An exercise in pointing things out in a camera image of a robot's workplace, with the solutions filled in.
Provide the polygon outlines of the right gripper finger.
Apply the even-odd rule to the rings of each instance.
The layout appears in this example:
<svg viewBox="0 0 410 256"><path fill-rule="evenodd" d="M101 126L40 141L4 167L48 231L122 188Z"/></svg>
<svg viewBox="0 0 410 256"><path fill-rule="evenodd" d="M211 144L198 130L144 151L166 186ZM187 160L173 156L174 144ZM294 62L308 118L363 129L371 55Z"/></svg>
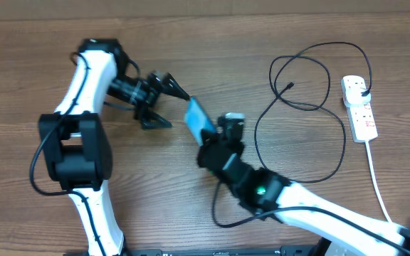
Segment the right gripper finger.
<svg viewBox="0 0 410 256"><path fill-rule="evenodd" d="M201 130L201 140L202 140L202 146L215 143L216 141L219 140L219 133L202 129Z"/></svg>
<svg viewBox="0 0 410 256"><path fill-rule="evenodd" d="M226 119L225 115L218 118L218 125L222 128L222 137L225 141L234 143L243 137L244 120Z"/></svg>

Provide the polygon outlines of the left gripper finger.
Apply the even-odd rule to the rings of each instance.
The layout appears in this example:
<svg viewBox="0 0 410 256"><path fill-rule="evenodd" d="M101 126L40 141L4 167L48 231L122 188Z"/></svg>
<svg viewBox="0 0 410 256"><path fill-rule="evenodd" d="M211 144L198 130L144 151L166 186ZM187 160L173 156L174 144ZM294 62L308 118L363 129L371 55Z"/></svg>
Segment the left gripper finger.
<svg viewBox="0 0 410 256"><path fill-rule="evenodd" d="M172 123L160 116L159 114L152 112L151 110L145 110L142 113L141 119L142 129L166 129L172 128Z"/></svg>
<svg viewBox="0 0 410 256"><path fill-rule="evenodd" d="M170 73L165 73L161 80L162 92L172 97L190 100L189 94L179 85Z"/></svg>

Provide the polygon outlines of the blue screen smartphone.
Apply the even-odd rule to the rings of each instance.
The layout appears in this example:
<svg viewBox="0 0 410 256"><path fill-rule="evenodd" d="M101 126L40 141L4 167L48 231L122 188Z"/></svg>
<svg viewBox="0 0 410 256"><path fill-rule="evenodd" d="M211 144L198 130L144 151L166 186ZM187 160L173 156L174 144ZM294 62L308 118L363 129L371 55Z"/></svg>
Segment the blue screen smartphone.
<svg viewBox="0 0 410 256"><path fill-rule="evenodd" d="M217 133L216 127L196 97L190 97L184 122L199 146L203 145L202 130Z"/></svg>

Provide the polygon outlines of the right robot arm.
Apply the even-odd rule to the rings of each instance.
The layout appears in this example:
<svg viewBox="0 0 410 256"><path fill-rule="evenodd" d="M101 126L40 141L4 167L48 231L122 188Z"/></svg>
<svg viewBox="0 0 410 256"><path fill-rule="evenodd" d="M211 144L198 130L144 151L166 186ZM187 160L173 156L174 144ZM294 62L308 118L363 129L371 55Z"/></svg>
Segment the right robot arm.
<svg viewBox="0 0 410 256"><path fill-rule="evenodd" d="M356 255L410 255L410 226L370 218L325 200L302 184L241 159L244 117L230 113L219 132L207 116L187 126L199 145L198 165L208 169L252 213L302 228Z"/></svg>

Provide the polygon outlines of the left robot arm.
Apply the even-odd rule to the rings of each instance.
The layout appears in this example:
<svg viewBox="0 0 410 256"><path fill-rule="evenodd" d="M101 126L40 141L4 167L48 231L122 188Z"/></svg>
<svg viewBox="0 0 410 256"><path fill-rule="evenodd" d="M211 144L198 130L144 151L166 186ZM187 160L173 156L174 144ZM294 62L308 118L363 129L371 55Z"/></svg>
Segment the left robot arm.
<svg viewBox="0 0 410 256"><path fill-rule="evenodd" d="M67 195L80 216L88 240L85 255L128 255L110 200L113 157L100 117L106 97L123 101L123 109L134 113L142 129L160 129L171 123L152 110L159 96L190 96L170 73L128 76L127 68L136 62L115 38L86 38L71 60L76 69L67 93L53 113L39 118L41 143L29 179L35 181L35 165L43 155L50 179L61 187L56 195Z"/></svg>

